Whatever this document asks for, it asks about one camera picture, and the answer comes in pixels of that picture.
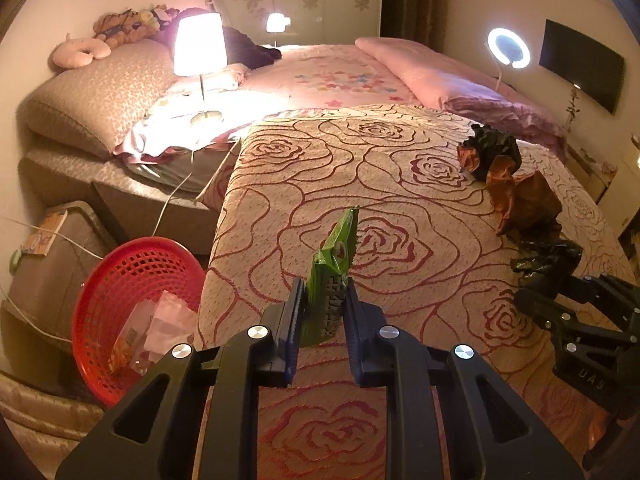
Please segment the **brown bedside cabinet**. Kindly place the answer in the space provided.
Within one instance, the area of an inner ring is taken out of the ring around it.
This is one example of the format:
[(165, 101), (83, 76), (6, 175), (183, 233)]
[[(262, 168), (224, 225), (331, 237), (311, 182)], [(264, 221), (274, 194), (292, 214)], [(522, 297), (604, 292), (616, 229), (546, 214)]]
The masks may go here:
[(70, 353), (77, 300), (91, 272), (116, 243), (87, 203), (75, 200), (47, 213), (60, 210), (68, 216), (45, 257), (18, 251), (2, 307), (44, 341)]

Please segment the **brown padded headboard cushion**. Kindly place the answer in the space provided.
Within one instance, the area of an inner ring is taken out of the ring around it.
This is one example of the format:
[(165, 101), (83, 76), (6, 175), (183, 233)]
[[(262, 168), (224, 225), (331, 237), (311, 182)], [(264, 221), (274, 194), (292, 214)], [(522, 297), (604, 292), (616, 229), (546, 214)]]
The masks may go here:
[(38, 136), (107, 160), (175, 81), (169, 50), (145, 39), (49, 79), (17, 117)]

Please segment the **green snack wrapper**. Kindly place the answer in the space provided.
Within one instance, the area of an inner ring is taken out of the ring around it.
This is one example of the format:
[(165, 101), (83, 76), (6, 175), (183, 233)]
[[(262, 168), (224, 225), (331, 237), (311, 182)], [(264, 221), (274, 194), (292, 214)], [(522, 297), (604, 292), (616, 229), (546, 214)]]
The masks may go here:
[(359, 209), (349, 208), (314, 254), (306, 281), (307, 307), (300, 345), (312, 347), (333, 338), (340, 326), (348, 274), (357, 249)]

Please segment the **clear crumpled plastic wrapper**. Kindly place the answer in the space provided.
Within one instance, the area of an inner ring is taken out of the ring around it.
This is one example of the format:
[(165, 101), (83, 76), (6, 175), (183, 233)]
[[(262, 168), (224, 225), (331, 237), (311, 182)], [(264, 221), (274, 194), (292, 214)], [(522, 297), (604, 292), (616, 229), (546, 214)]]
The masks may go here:
[(176, 344), (192, 344), (195, 325), (196, 312), (168, 290), (159, 300), (140, 301), (114, 342), (108, 370), (111, 374), (133, 370), (144, 375)]

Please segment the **dark purple clothing heap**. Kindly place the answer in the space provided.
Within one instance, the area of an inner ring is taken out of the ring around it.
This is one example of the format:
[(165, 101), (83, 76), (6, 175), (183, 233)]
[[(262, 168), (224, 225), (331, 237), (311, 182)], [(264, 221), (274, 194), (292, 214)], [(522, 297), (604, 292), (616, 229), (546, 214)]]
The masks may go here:
[[(163, 44), (170, 53), (174, 53), (180, 21), (183, 18), (201, 14), (208, 14), (208, 11), (200, 8), (180, 11), (164, 29), (153, 36), (153, 39)], [(254, 44), (249, 36), (233, 27), (224, 26), (222, 31), (229, 64), (240, 63), (250, 70), (256, 70), (262, 66), (272, 65), (282, 58), (282, 52), (279, 49)]]

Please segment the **small far bedside lamp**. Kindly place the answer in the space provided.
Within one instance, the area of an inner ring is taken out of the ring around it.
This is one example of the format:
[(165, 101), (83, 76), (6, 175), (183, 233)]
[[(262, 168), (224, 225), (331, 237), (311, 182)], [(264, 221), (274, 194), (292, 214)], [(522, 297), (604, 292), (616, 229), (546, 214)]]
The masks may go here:
[(280, 12), (273, 12), (268, 15), (266, 21), (266, 33), (270, 38), (270, 46), (276, 48), (278, 42), (286, 36), (292, 21), (289, 16)]

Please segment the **lit white table lamp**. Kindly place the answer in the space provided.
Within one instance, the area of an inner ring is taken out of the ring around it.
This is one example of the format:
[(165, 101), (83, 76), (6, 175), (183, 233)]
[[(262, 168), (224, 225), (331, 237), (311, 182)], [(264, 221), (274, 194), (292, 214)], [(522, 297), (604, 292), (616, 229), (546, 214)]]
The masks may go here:
[(201, 93), (200, 108), (190, 120), (192, 126), (204, 125), (220, 117), (218, 110), (208, 106), (204, 76), (221, 72), (227, 62), (219, 13), (205, 12), (179, 21), (174, 43), (174, 72), (180, 77), (198, 77)]

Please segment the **pink floral bed sheet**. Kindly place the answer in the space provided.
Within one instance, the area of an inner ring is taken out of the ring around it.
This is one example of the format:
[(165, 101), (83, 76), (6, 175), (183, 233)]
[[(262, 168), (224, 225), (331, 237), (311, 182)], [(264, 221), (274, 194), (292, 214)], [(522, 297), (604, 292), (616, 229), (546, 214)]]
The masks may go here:
[(155, 162), (172, 148), (195, 152), (286, 110), (419, 102), (353, 44), (285, 46), (281, 52), (280, 60), (256, 70), (232, 64), (204, 78), (177, 79), (146, 107), (114, 154), (130, 164)]

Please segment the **brown plush toy pile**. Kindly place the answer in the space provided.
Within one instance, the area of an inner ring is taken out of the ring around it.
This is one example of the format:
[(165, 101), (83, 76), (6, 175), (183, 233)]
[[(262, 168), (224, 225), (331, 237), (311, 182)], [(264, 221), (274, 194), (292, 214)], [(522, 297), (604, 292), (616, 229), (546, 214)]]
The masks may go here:
[(104, 41), (111, 49), (124, 44), (134, 44), (156, 36), (165, 30), (179, 14), (179, 10), (166, 4), (135, 11), (105, 13), (93, 24), (96, 39)]

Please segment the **red plastic laundry basket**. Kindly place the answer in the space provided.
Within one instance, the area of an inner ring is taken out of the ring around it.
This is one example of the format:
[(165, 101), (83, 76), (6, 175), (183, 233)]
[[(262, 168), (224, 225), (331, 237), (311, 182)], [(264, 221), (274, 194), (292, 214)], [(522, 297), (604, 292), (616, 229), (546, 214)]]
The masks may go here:
[(200, 306), (205, 271), (181, 244), (148, 236), (122, 244), (91, 272), (76, 302), (72, 349), (89, 390), (110, 408), (140, 378), (108, 368), (117, 336), (137, 304), (171, 292), (192, 310)]

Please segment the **wall mounted black television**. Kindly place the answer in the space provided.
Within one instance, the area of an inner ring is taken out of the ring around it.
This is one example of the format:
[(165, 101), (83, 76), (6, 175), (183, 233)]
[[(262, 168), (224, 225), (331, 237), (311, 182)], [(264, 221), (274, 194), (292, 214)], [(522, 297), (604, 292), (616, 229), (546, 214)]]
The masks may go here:
[(625, 77), (624, 58), (578, 30), (547, 20), (539, 65), (577, 86), (613, 115)]

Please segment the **brown crumpled paper bag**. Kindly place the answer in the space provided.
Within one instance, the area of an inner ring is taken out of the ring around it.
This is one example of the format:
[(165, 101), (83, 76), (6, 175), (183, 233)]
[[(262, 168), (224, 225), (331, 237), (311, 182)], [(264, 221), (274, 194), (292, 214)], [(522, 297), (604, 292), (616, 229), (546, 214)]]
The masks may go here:
[(485, 183), (491, 205), (498, 217), (496, 234), (515, 243), (556, 243), (562, 226), (558, 215), (563, 206), (539, 171), (516, 175), (520, 166), (507, 154), (481, 158), (480, 150), (460, 144), (460, 166)]

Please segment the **pink plush neck pillow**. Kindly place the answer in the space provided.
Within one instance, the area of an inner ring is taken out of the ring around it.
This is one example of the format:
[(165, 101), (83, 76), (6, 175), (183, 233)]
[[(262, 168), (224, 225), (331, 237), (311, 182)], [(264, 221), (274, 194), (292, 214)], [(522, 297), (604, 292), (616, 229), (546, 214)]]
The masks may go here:
[(95, 60), (107, 58), (111, 47), (98, 38), (72, 38), (70, 35), (59, 44), (51, 55), (52, 63), (63, 70), (88, 66)]

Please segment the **colourful children's book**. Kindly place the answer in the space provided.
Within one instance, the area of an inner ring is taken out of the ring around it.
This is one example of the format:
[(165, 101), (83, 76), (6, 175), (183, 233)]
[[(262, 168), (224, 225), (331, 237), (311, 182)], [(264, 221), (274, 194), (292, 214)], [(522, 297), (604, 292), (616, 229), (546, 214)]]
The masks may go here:
[(40, 225), (32, 228), (32, 232), (22, 246), (22, 253), (45, 257), (50, 252), (67, 216), (66, 210), (48, 212)]

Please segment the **folded pink duvet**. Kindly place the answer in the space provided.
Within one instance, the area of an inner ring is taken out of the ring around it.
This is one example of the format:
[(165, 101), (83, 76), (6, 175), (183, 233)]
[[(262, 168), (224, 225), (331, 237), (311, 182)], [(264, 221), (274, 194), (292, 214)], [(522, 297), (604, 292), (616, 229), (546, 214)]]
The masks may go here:
[(388, 68), (424, 106), (564, 154), (560, 124), (548, 110), (507, 84), (414, 41), (361, 37), (355, 46)]

